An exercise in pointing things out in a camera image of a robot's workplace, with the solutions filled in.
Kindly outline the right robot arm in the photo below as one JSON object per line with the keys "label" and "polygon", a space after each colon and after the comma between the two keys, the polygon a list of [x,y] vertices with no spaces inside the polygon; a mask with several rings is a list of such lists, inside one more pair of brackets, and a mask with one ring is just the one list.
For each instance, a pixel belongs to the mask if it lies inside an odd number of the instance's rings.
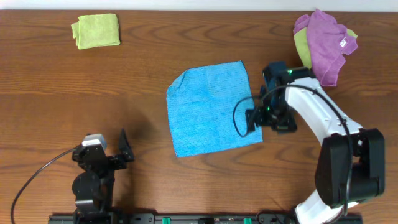
{"label": "right robot arm", "polygon": [[268,65],[259,104],[246,110],[246,133],[269,126],[280,133],[297,130],[297,112],[320,145],[315,190],[277,223],[360,223],[347,216],[356,205],[385,190],[385,139],[349,118],[323,91],[311,69]]}

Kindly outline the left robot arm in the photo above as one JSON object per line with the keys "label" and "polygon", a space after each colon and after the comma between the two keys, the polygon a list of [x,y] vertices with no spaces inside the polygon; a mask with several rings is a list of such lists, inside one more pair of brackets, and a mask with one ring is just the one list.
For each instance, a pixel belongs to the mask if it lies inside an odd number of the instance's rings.
{"label": "left robot arm", "polygon": [[132,147],[124,129],[119,136],[120,153],[107,156],[106,147],[102,134],[90,134],[85,136],[72,153],[72,160],[84,170],[72,184],[76,208],[83,214],[94,215],[110,210],[113,202],[114,173],[125,169],[128,162],[134,161]]}

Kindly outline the blue microfiber cloth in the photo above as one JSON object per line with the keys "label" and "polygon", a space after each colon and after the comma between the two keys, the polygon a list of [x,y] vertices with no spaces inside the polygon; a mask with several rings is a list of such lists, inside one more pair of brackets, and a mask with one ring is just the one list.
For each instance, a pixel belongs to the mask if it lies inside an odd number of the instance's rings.
{"label": "blue microfiber cloth", "polygon": [[177,157],[225,151],[263,141],[246,133],[245,111],[254,108],[241,61],[184,71],[167,89],[170,133]]}

